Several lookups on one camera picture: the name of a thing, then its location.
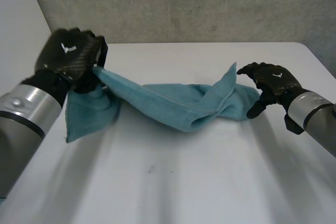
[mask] microfiber towel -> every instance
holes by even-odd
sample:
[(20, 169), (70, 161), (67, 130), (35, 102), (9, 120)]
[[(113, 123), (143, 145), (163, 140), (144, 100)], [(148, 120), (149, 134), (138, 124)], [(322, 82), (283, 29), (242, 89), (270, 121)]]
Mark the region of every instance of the microfiber towel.
[(88, 94), (69, 93), (66, 121), (67, 142), (72, 142), (110, 124), (121, 99), (143, 114), (183, 132), (201, 129), (217, 116), (246, 120), (246, 112), (259, 99), (251, 87), (236, 83), (236, 64), (214, 85), (138, 85), (103, 68), (94, 74), (107, 86)]

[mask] table surface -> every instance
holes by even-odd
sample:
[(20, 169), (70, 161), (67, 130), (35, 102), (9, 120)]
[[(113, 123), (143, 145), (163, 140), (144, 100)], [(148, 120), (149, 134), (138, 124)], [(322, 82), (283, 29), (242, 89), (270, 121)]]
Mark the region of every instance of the table surface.
[[(115, 44), (106, 69), (139, 84), (213, 84), (232, 63), (253, 61), (285, 66), (335, 102), (336, 80), (298, 43)], [(288, 132), (284, 115), (274, 105), (188, 134), (124, 104), (107, 130), (66, 144), (63, 111), (0, 223), (334, 223), (336, 159)]]

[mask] metal cylinder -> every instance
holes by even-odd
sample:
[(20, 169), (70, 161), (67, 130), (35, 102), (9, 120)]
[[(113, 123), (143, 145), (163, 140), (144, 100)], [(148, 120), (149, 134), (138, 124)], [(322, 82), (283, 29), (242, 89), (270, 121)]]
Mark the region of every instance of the metal cylinder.
[(50, 94), (25, 84), (1, 97), (0, 199), (7, 197), (61, 109)]
[(336, 157), (336, 118), (333, 106), (317, 111), (308, 121), (306, 131)]
[(8, 118), (0, 117), (0, 129), (0, 198), (6, 198), (42, 138), (27, 126)]
[(307, 118), (321, 106), (330, 105), (330, 101), (315, 92), (306, 92), (297, 96), (289, 106), (288, 115), (301, 128), (305, 130)]

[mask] gray wall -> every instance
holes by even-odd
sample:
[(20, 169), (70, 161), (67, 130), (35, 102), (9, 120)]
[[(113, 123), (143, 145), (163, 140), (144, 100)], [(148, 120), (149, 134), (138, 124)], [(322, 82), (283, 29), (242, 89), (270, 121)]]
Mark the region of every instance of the gray wall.
[(51, 30), (90, 28), (109, 43), (297, 41), (336, 76), (336, 0), (38, 2)]

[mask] blue towel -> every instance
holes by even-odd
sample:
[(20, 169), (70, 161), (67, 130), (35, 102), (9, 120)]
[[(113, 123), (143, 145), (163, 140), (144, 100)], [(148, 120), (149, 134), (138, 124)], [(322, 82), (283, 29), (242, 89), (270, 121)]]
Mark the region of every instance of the blue towel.
[(246, 112), (259, 99), (251, 87), (236, 83), (236, 64), (214, 85), (148, 84), (140, 86), (103, 68), (93, 69), (107, 86), (89, 94), (69, 93), (66, 110), (67, 142), (110, 124), (123, 99), (143, 114), (183, 132), (201, 129), (222, 116), (246, 120)]

